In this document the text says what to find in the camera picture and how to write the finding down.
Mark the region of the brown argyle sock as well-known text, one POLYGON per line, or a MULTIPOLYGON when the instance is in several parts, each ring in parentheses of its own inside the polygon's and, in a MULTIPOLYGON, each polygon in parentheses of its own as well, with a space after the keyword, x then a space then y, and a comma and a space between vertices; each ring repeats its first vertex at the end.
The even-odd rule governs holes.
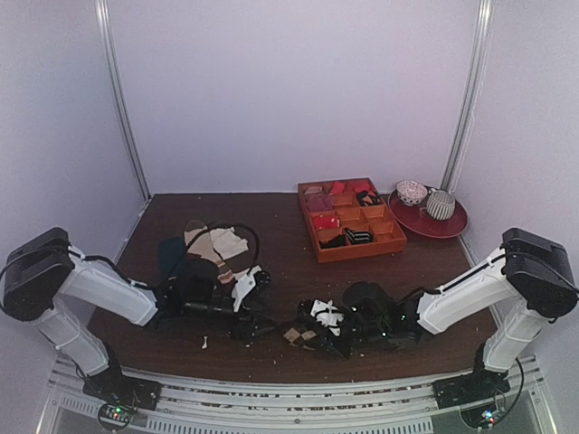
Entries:
POLYGON ((290 321, 282 326, 284 340, 293 347, 314 351, 318 348, 318 332, 310 325, 290 321))

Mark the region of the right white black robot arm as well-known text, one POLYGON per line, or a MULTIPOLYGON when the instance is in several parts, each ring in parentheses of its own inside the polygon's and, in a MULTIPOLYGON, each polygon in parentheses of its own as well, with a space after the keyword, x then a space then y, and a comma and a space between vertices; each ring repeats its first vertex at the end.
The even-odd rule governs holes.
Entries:
POLYGON ((297 322, 284 335, 297 347, 326 350, 346 359, 356 346, 411 348, 504 299, 515 305, 497 332, 481 344, 472 373, 458 383, 479 400, 498 387, 519 354, 542 328, 578 304, 565 248, 511 228, 481 263, 437 288, 417 288, 399 300, 375 283, 346 289, 341 306, 319 299, 299 303, 297 322))

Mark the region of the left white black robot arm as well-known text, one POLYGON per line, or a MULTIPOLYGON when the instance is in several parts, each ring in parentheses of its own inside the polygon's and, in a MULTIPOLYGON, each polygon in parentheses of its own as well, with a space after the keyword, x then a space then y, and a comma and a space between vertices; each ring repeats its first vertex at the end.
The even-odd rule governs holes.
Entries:
POLYGON ((249 250, 239 228, 219 224, 194 230, 179 243, 175 261, 156 285, 129 278, 106 257, 84 254, 70 243, 67 231, 52 228, 8 256, 1 270, 1 309, 34 324, 83 373, 95 375, 96 388, 110 401, 122 401, 130 392, 128 378, 111 367, 105 345, 80 324, 62 297, 78 298, 140 327, 224 315, 232 337, 251 341, 277 325, 260 305, 259 294, 271 276, 258 265, 259 254, 254 252, 248 265, 232 273, 228 294, 216 292, 222 285, 220 268, 249 250))

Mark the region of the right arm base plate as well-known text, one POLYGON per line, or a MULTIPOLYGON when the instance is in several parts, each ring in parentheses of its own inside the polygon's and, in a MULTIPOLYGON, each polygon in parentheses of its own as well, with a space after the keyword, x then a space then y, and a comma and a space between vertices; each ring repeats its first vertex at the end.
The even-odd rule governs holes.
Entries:
POLYGON ((432 389, 438 407, 446 409, 486 400, 497 392, 507 393, 510 384, 506 373, 478 370, 435 381, 432 389))

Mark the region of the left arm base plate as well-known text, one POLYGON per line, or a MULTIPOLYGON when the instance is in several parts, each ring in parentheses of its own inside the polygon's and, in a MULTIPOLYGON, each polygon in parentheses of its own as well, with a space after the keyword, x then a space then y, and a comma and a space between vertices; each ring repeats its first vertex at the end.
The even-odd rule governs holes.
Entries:
POLYGON ((88 375, 83 381, 85 394, 132 410, 155 410, 162 389, 159 382, 130 377, 113 367, 88 375))

